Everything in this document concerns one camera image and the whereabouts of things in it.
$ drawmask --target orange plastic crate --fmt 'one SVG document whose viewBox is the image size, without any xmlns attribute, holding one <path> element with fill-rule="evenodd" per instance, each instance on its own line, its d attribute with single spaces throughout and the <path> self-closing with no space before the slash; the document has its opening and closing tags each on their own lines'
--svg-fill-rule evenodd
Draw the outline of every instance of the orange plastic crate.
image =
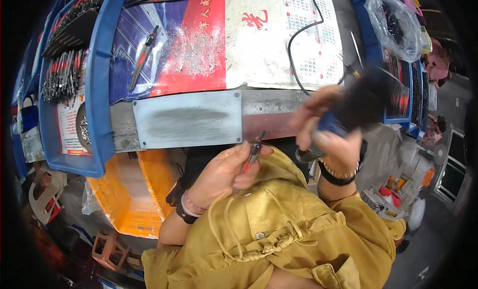
<svg viewBox="0 0 478 289">
<path fill-rule="evenodd" d="M 159 227 L 174 208 L 166 196 L 174 184 L 174 171 L 164 149 L 138 151 L 138 159 L 117 153 L 101 178 L 88 177 L 103 212 L 122 234 L 158 238 Z"/>
</svg>

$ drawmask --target grinder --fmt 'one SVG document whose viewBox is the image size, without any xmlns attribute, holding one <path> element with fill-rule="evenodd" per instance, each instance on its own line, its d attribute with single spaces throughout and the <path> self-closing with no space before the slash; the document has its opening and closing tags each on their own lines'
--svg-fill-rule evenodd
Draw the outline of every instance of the grinder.
<svg viewBox="0 0 478 289">
<path fill-rule="evenodd" d="M 364 74 L 346 88 L 343 100 L 326 112 L 316 125 L 318 131 L 330 131 L 344 138 L 356 128 L 369 129 L 381 122 L 385 108 L 392 108 L 391 83 L 394 79 L 378 66 L 368 67 Z M 296 159 L 305 163 L 323 156 L 312 143 L 308 151 L 296 150 Z"/>
</svg>

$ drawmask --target gray metal plate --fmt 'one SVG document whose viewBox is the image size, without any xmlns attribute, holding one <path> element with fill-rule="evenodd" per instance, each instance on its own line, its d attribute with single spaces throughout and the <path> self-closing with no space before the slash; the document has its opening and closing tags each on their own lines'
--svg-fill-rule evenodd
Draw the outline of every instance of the gray metal plate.
<svg viewBox="0 0 478 289">
<path fill-rule="evenodd" d="M 138 100 L 133 112 L 141 149 L 242 142 L 240 90 Z"/>
</svg>

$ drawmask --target shirt pocket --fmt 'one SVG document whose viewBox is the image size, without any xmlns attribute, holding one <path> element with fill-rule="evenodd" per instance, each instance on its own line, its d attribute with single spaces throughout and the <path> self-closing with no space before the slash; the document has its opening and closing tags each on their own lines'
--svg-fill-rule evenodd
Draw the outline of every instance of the shirt pocket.
<svg viewBox="0 0 478 289">
<path fill-rule="evenodd" d="M 359 289 L 359 270 L 352 257 L 348 257 L 337 272 L 331 263 L 325 263 L 312 268 L 312 276 L 320 285 L 327 289 Z"/>
</svg>

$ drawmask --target black wristband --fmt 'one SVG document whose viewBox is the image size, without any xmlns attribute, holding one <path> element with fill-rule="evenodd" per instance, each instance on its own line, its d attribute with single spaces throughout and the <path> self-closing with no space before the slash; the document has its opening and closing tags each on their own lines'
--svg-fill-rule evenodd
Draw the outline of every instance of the black wristband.
<svg viewBox="0 0 478 289">
<path fill-rule="evenodd" d="M 181 203 L 181 199 L 179 199 L 179 202 L 177 203 L 176 205 L 176 213 L 178 214 L 178 216 L 180 216 L 187 224 L 193 224 L 196 220 L 197 220 L 197 217 L 196 216 L 192 216 L 192 215 L 188 215 L 184 209 L 182 208 L 182 203 Z"/>
<path fill-rule="evenodd" d="M 335 177 L 332 176 L 332 174 L 330 174 L 326 170 L 326 168 L 324 167 L 324 164 L 321 161 L 317 161 L 317 164 L 320 167 L 320 174 L 322 175 L 322 177 L 324 177 L 328 182 L 330 182 L 333 185 L 337 185 L 337 186 L 348 185 L 349 183 L 351 183 L 355 179 L 355 175 L 352 178 L 349 178 L 349 179 L 335 178 Z"/>
</svg>

